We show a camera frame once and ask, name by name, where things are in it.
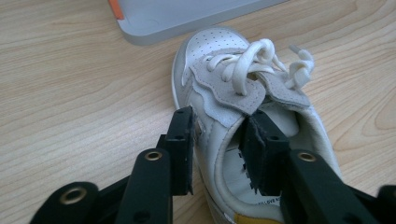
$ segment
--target white sneaker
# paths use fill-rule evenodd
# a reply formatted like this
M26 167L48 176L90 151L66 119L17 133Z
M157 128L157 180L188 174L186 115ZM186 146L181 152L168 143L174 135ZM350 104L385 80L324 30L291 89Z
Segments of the white sneaker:
M235 30L212 27L192 35L177 52L175 105L190 105L196 115L194 158L218 223L283 222L279 195L256 194L238 155L238 129L257 110L289 138L291 149L317 152L340 175L323 124L301 91L313 58L306 50L291 49L300 60L288 72L271 40L250 44Z

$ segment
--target orange strip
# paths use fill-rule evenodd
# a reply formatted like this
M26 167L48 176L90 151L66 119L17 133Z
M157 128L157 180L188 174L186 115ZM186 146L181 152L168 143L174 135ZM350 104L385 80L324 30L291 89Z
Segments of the orange strip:
M261 219L256 217L245 217L235 213L233 216L236 224L280 224L280 222L272 219Z
M116 16L117 20L123 20L124 16L122 14L122 10L119 4L119 0L108 0L111 9L113 10L114 16Z

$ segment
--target shoelace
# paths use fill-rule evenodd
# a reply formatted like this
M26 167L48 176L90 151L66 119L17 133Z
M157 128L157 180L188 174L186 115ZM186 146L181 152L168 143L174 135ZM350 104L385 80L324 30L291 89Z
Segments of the shoelace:
M288 89L300 89L311 79L314 69L314 59L305 49L290 46L290 49L298 54L300 60L292 63L287 71L285 65L277 58L274 43L269 39L261 39L249 45L244 53L220 54L206 56L208 71L215 70L219 63L226 65L221 78L223 81L233 82L233 89L237 94L247 95L246 80L252 72L267 72L274 74L275 65L278 69L288 74L285 86Z

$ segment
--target light wood grain surface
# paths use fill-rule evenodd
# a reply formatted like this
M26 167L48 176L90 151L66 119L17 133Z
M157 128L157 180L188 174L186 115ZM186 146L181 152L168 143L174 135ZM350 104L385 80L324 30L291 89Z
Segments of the light wood grain surface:
M348 185L396 184L396 2L290 0L223 24L250 41L309 49L305 88ZM59 187L100 189L155 147L174 111L171 66L187 35L127 43L106 0L0 1L0 222L27 223ZM175 223L212 223L203 185L174 199Z

